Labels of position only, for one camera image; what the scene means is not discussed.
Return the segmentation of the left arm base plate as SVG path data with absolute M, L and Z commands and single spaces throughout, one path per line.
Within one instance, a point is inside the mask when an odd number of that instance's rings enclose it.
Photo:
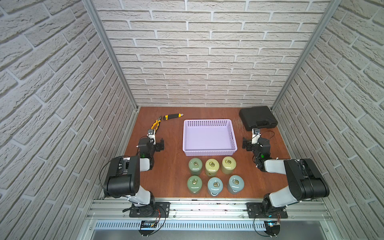
M 134 204 L 130 207 L 130 218 L 168 218 L 170 202 L 156 202 L 154 205 L 137 207 Z

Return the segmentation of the yellow-green tea canister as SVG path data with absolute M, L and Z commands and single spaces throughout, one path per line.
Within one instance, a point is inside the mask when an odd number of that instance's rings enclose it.
M 221 170 L 224 174 L 230 175 L 233 173 L 237 166 L 237 162 L 233 157 L 224 157 L 222 160 Z
M 208 177 L 215 177 L 219 171 L 220 164 L 216 159 L 208 159 L 205 164 L 205 173 Z

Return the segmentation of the dark green tea canister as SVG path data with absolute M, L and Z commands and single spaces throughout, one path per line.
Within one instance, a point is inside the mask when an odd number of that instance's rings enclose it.
M 189 171 L 193 176 L 199 176 L 203 169 L 203 162 L 199 158 L 192 158 L 189 161 Z

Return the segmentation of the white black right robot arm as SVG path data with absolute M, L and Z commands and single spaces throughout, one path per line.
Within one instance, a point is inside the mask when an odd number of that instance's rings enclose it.
M 254 154 L 253 161 L 260 171 L 287 177 L 287 187 L 264 196 L 260 213 L 274 214 L 282 212 L 288 205 L 329 196 L 330 188 L 313 160 L 272 159 L 270 140 L 265 138 L 256 142 L 244 138 L 242 148 Z

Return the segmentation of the blue-grey tea canister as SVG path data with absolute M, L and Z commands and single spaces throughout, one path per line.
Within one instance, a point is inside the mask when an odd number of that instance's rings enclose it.
M 208 181 L 208 193 L 212 197 L 217 197 L 222 192 L 223 186 L 223 182 L 219 178 L 210 178 Z

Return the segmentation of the light blue tea canister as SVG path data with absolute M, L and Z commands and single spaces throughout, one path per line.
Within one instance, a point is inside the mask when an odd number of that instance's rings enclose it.
M 244 189 L 244 187 L 245 187 L 245 182 L 240 176 L 233 175 L 229 178 L 227 189 L 230 194 L 236 195 L 239 192 L 241 192 Z

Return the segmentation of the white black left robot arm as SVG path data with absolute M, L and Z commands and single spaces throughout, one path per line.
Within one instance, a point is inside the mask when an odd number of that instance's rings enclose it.
M 155 142 L 149 137 L 141 138 L 134 156 L 119 156 L 109 163 L 106 179 L 101 186 L 107 197 L 127 198 L 135 207 L 153 207 L 155 198 L 141 184 L 141 173 L 153 169 L 154 154 L 163 151 L 165 142 Z

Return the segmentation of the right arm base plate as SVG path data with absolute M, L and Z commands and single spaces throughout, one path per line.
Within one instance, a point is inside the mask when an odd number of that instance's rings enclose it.
M 246 203 L 248 216 L 250 219 L 287 219 L 286 208 L 275 208 L 263 203 Z

